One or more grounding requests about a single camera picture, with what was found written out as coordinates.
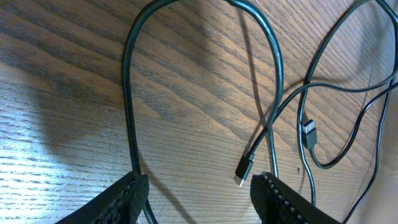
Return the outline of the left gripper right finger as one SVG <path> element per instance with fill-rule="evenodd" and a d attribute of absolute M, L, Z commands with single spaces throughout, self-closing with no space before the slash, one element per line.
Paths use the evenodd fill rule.
<path fill-rule="evenodd" d="M 340 224 L 270 172 L 253 175 L 250 196 L 263 223 Z"/>

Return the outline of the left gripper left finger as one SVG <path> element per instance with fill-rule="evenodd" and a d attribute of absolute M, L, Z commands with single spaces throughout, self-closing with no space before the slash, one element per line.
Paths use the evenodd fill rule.
<path fill-rule="evenodd" d="M 59 223 L 135 223 L 149 195 L 149 178 L 132 172 L 90 200 L 84 206 L 59 220 Z"/>

